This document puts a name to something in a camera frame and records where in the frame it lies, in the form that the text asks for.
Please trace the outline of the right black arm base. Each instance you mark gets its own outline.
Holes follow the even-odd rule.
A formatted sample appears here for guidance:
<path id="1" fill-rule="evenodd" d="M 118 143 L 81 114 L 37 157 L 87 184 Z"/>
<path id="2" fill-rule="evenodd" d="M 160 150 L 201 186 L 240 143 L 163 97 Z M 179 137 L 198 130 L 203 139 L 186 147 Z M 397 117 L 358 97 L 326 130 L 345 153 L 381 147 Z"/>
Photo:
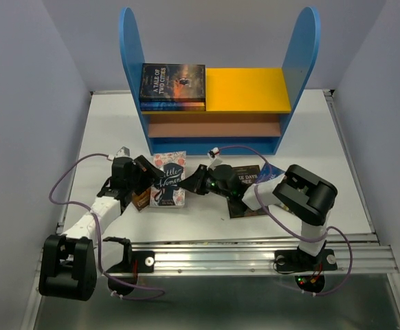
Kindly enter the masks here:
<path id="1" fill-rule="evenodd" d="M 319 294 L 325 286 L 324 272 L 336 271 L 338 266 L 331 249 L 323 249 L 317 256 L 311 256 L 297 248 L 275 251 L 273 269 L 283 275 L 295 274 L 299 289 Z"/>

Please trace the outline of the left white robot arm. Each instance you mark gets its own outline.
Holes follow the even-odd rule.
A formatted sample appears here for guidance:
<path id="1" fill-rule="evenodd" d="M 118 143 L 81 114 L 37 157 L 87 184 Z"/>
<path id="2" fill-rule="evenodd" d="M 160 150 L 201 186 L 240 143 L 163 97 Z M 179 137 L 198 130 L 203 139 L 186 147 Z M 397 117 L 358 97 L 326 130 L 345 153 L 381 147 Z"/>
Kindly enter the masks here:
<path id="1" fill-rule="evenodd" d="M 125 282 L 107 273 L 102 265 L 103 232 L 118 219 L 132 201 L 164 176 L 144 156 L 135 159 L 115 156 L 111 174 L 103 183 L 91 206 L 79 201 L 86 213 L 73 227 L 61 234 L 49 235 L 43 246 L 38 291 L 43 296 L 87 301 L 91 298 L 99 275 L 118 284 L 111 290 L 120 300 L 132 300 L 130 293 L 140 289 L 137 283 Z"/>

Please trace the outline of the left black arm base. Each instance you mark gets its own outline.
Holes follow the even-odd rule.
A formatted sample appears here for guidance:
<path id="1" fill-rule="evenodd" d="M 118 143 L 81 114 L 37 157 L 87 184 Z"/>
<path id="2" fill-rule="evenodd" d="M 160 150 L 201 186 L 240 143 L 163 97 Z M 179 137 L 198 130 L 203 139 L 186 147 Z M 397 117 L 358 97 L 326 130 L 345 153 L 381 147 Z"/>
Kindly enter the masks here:
<path id="1" fill-rule="evenodd" d="M 132 285 L 138 285 L 140 274 L 154 272 L 155 253 L 152 250 L 134 250 L 129 239 L 109 236 L 103 239 L 103 265 L 108 265 L 107 273 L 118 278 L 122 284 L 108 280 L 108 288 L 118 294 L 129 295 Z"/>

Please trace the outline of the Animal Farm book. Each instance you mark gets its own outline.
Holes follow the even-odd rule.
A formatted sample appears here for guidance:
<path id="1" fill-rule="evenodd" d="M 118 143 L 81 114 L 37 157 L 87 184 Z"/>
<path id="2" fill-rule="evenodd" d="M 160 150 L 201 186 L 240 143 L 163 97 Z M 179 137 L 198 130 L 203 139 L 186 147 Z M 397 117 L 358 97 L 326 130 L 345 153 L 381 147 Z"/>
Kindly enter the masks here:
<path id="1" fill-rule="evenodd" d="M 285 173 L 284 170 L 278 168 L 270 163 L 264 163 L 263 167 L 261 168 L 258 177 L 255 181 L 256 184 L 269 181 L 271 179 L 275 179 Z"/>

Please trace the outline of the Jane Eyre book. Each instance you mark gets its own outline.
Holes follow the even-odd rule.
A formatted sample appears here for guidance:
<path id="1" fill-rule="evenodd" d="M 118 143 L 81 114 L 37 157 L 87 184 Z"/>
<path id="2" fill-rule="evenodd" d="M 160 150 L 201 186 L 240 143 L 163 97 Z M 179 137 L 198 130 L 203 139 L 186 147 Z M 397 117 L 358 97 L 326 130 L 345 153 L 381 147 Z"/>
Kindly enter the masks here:
<path id="1" fill-rule="evenodd" d="M 141 102 L 142 111 L 205 111 L 204 102 Z"/>

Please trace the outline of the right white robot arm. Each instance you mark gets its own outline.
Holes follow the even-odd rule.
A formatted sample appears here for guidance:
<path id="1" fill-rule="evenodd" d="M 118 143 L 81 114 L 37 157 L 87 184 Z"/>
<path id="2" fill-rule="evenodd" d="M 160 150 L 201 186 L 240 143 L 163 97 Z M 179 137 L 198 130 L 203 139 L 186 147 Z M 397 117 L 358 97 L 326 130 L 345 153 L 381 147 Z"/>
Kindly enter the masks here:
<path id="1" fill-rule="evenodd" d="M 301 234 L 296 252 L 298 264 L 312 268 L 321 260 L 326 241 L 326 222 L 334 206 L 337 188 L 325 179 L 293 164 L 279 176 L 254 183 L 242 182 L 230 165 L 222 164 L 211 169 L 201 164 L 178 187 L 197 195 L 214 193 L 225 197 L 228 206 L 236 214 L 246 210 L 264 210 L 270 206 L 284 206 L 301 220 Z"/>

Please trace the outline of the Little Women book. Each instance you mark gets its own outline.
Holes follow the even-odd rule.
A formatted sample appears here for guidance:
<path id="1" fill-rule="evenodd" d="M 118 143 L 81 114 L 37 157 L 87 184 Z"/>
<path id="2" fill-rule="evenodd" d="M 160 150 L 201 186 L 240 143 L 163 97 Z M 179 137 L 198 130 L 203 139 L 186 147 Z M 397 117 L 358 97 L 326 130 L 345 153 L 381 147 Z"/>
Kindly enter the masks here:
<path id="1" fill-rule="evenodd" d="M 156 153 L 153 164 L 164 173 L 151 186 L 150 204 L 152 208 L 182 208 L 186 194 L 178 183 L 186 178 L 186 152 Z"/>

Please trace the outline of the A Tale of Two Cities book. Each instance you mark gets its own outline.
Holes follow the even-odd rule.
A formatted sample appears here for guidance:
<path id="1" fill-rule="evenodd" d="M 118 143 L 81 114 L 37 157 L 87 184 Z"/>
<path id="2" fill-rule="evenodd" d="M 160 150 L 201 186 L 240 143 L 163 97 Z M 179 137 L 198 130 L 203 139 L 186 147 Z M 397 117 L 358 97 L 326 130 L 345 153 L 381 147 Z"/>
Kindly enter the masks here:
<path id="1" fill-rule="evenodd" d="M 206 67 L 193 64 L 144 63 L 141 102 L 205 102 Z"/>

